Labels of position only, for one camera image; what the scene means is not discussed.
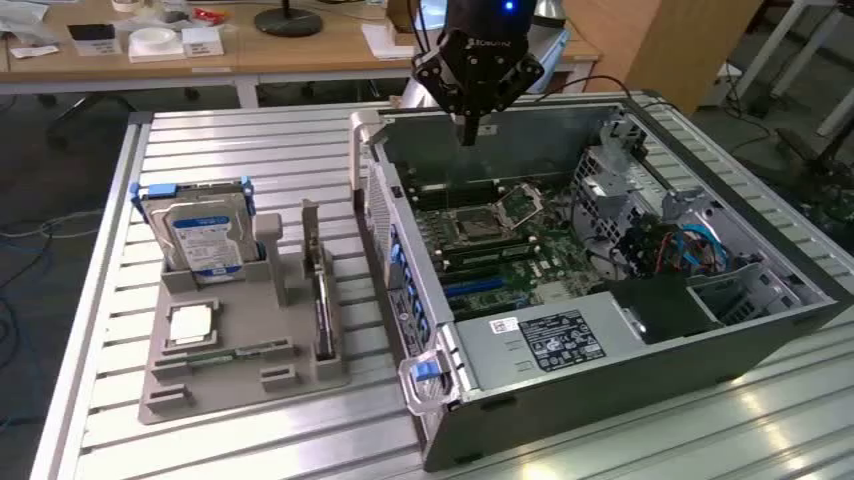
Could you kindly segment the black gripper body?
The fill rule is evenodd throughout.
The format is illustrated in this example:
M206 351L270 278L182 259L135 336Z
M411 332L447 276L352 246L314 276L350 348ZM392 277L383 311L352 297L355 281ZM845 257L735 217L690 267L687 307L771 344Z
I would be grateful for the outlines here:
M533 1L450 1L443 42L464 42L472 67L483 58L506 57L515 63L530 53Z

